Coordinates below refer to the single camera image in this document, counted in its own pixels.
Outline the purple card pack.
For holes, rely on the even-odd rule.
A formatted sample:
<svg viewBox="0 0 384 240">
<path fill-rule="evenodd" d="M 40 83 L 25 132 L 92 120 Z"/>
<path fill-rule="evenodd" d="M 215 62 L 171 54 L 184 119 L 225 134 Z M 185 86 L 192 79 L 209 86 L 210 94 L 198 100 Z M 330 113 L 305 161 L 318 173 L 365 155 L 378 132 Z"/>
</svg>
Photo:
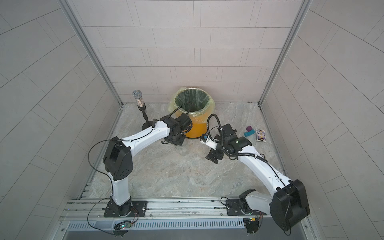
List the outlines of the purple card pack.
<svg viewBox="0 0 384 240">
<path fill-rule="evenodd" d="M 257 141 L 266 142 L 266 131 L 265 130 L 256 130 Z"/>
</svg>

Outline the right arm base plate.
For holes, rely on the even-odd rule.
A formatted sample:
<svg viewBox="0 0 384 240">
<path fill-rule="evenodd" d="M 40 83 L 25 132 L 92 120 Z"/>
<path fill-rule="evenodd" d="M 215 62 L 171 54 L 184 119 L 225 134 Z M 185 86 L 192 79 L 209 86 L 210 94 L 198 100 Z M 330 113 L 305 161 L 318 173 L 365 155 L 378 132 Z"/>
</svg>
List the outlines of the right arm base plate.
<svg viewBox="0 0 384 240">
<path fill-rule="evenodd" d="M 259 210 L 252 210 L 245 200 L 228 199 L 225 203 L 221 202 L 227 208 L 228 216 L 265 216 L 266 214 Z"/>
</svg>

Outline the aluminium mounting rail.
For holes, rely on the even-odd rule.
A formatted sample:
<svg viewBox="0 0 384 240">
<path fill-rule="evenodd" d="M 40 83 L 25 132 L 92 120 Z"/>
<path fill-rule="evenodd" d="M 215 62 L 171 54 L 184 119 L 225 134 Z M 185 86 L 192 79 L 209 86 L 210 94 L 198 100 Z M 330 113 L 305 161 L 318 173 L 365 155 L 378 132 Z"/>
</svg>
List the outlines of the aluminium mounting rail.
<svg viewBox="0 0 384 240">
<path fill-rule="evenodd" d="M 227 208 L 225 203 L 227 197 L 219 198 L 137 198 L 132 201 L 147 201 L 147 210 L 144 217 L 133 217 L 138 220 L 149 219 L 193 219 L 193 218 L 225 218 Z M 267 195 L 252 193 L 249 197 L 252 210 L 259 210 L 266 215 L 270 214 L 272 198 Z M 84 199 L 68 201 L 61 220 L 94 220 L 94 219 L 118 219 L 104 218 L 104 208 L 110 198 Z"/>
</svg>

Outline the controller board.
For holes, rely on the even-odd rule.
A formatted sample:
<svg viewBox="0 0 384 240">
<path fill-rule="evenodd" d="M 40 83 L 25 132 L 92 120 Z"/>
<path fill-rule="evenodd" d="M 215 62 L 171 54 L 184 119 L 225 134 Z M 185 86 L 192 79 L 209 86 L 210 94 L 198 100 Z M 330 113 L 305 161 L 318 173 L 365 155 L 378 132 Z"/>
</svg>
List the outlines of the controller board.
<svg viewBox="0 0 384 240">
<path fill-rule="evenodd" d="M 132 221 L 123 221 L 115 224 L 113 233 L 115 237 L 123 237 L 132 227 Z"/>
<path fill-rule="evenodd" d="M 243 218 L 247 234 L 256 234 L 259 230 L 259 220 L 256 218 Z"/>
</svg>

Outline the right controller board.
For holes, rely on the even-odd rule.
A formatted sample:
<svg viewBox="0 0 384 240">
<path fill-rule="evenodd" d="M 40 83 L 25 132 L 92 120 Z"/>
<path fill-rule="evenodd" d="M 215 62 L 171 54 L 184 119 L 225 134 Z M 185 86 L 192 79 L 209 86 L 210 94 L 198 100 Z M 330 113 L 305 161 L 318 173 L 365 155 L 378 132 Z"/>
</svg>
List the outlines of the right controller board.
<svg viewBox="0 0 384 240">
<path fill-rule="evenodd" d="M 256 218 L 243 218 L 247 234 L 256 234 L 259 230 L 259 220 Z"/>
</svg>

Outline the orange trash bin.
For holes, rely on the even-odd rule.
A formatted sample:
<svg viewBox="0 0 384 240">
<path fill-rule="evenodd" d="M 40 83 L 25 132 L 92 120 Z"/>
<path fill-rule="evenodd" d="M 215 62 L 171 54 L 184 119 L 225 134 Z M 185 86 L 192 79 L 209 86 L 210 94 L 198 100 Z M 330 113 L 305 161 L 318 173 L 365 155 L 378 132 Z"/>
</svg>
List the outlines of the orange trash bin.
<svg viewBox="0 0 384 240">
<path fill-rule="evenodd" d="M 186 137 L 190 139 L 200 138 L 207 130 L 207 122 L 205 124 L 193 124 L 192 129 L 186 133 Z"/>
</svg>

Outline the left controller board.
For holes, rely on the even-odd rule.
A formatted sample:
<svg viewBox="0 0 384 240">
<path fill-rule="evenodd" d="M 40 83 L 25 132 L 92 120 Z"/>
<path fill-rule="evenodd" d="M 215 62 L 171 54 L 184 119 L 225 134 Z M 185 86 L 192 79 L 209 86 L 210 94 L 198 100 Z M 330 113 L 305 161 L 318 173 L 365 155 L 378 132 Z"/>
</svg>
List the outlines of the left controller board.
<svg viewBox="0 0 384 240">
<path fill-rule="evenodd" d="M 123 237 L 132 227 L 132 221 L 123 221 L 115 224 L 113 233 L 115 237 Z"/>
</svg>

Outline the black stand with shaker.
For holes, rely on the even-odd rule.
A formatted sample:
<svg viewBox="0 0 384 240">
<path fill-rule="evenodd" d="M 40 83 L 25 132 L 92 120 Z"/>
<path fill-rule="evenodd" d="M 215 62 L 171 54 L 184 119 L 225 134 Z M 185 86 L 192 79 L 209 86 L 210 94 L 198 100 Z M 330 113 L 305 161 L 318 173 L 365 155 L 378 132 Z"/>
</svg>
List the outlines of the black stand with shaker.
<svg viewBox="0 0 384 240">
<path fill-rule="evenodd" d="M 142 92 L 140 90 L 133 91 L 133 97 L 137 101 L 138 109 L 142 112 L 145 123 L 142 125 L 142 130 L 147 128 L 153 128 L 155 126 L 154 121 L 150 121 L 147 115 L 147 107 L 142 97 Z"/>
</svg>

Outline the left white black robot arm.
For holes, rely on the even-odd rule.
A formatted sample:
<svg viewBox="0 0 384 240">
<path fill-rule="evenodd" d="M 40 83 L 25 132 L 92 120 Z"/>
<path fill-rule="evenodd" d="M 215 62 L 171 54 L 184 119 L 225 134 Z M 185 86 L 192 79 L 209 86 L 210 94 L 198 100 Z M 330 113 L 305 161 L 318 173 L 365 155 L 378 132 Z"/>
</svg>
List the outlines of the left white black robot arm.
<svg viewBox="0 0 384 240">
<path fill-rule="evenodd" d="M 160 120 L 149 122 L 149 127 L 130 137 L 120 139 L 114 137 L 102 142 L 108 142 L 108 146 L 103 158 L 105 175 L 112 184 L 112 196 L 107 204 L 105 217 L 126 217 L 129 214 L 138 214 L 134 209 L 132 197 L 129 192 L 128 176 L 133 171 L 133 157 L 150 146 L 154 142 L 164 139 L 163 144 L 181 146 L 186 138 L 193 123 L 188 116 L 190 111 L 182 113 L 174 119 L 172 115 L 183 106 L 190 104 L 185 102 L 173 110 L 169 115 Z"/>
</svg>

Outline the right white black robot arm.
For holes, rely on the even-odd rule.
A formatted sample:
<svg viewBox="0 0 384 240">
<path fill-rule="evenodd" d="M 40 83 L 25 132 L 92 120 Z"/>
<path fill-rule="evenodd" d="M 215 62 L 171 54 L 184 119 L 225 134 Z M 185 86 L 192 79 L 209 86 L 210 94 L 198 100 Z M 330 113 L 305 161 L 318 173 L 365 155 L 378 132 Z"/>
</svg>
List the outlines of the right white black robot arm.
<svg viewBox="0 0 384 240">
<path fill-rule="evenodd" d="M 249 189 L 238 199 L 225 198 L 223 205 L 228 216 L 241 216 L 249 234 L 256 233 L 265 215 L 272 217 L 286 236 L 292 227 L 310 214 L 307 192 L 300 180 L 292 181 L 275 169 L 252 143 L 245 137 L 238 137 L 231 125 L 218 123 L 218 135 L 211 136 L 211 129 L 200 138 L 200 142 L 210 147 L 206 159 L 218 164 L 224 156 L 245 164 L 265 185 L 269 195 Z"/>
</svg>

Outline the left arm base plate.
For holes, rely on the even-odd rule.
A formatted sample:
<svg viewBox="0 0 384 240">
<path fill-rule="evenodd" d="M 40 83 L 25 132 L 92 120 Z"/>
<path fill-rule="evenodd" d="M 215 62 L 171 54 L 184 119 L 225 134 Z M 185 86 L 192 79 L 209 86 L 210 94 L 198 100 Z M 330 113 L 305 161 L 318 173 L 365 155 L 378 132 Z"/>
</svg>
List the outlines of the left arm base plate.
<svg viewBox="0 0 384 240">
<path fill-rule="evenodd" d="M 147 210 L 147 201 L 127 201 L 118 206 L 110 200 L 104 210 L 104 218 L 133 218 L 144 217 Z"/>
</svg>

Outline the teal block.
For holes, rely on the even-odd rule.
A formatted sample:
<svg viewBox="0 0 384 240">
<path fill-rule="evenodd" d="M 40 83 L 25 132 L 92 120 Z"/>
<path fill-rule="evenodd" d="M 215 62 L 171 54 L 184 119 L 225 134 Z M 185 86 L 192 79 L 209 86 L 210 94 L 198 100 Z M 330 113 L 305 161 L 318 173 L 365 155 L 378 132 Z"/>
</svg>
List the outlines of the teal block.
<svg viewBox="0 0 384 240">
<path fill-rule="evenodd" d="M 253 134 L 255 134 L 255 133 L 256 133 L 255 130 L 250 130 L 249 132 L 245 132 L 245 133 L 244 133 L 244 136 L 245 136 L 245 137 L 249 137 L 249 136 L 251 136 L 251 135 L 253 135 Z"/>
</svg>

